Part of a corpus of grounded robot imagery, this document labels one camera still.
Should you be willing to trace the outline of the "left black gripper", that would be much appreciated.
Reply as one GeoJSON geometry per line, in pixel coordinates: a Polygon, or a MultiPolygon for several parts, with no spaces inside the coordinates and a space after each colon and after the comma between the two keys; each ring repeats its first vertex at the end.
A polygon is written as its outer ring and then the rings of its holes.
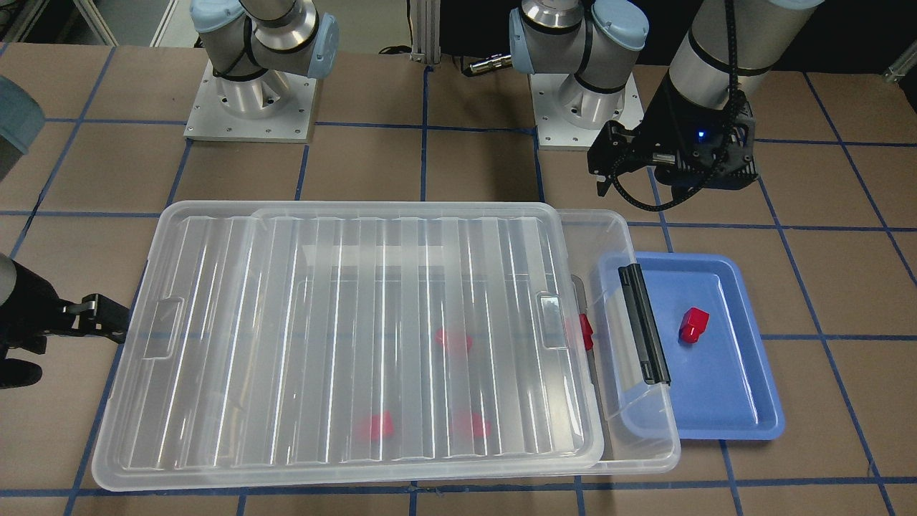
{"type": "Polygon", "coordinates": [[[641,153],[633,146],[640,128],[606,121],[587,150],[587,170],[596,177],[599,196],[615,189],[630,197],[623,174],[656,167],[656,180],[686,190],[710,177],[706,188],[739,190],[759,179],[754,161],[756,120],[743,90],[739,102],[708,108],[681,94],[666,75],[641,123],[641,153]]]}

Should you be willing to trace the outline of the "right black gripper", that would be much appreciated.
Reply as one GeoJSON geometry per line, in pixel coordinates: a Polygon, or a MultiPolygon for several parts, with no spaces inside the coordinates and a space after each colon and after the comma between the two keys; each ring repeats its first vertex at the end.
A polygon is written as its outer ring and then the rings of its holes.
{"type": "Polygon", "coordinates": [[[14,260],[1,261],[1,302],[2,389],[25,388],[42,379],[42,367],[7,355],[13,348],[43,355],[48,333],[101,337],[117,344],[127,339],[128,307],[101,294],[69,304],[49,281],[14,260]]]}

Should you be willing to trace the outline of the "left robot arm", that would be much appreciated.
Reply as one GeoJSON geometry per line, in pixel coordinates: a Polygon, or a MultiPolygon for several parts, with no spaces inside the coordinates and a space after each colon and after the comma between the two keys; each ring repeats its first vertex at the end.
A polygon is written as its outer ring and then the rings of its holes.
{"type": "Polygon", "coordinates": [[[595,130],[587,166],[597,193],[642,210],[759,179],[748,95],[818,9],[818,1],[704,1],[642,120],[615,118],[649,21],[628,1],[524,1],[509,16],[517,71],[561,73],[560,107],[595,130]]]}

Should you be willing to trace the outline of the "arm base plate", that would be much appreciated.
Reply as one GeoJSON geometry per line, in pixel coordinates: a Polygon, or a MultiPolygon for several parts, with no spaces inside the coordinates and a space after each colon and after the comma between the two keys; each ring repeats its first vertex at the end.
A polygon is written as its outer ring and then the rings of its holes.
{"type": "Polygon", "coordinates": [[[209,143],[308,143],[320,85],[275,70],[234,82],[216,77],[207,63],[183,136],[209,143]]]}
{"type": "Polygon", "coordinates": [[[600,94],[567,73],[528,75],[538,144],[547,150],[586,151],[606,122],[633,130],[644,118],[635,78],[623,89],[600,94]]]}

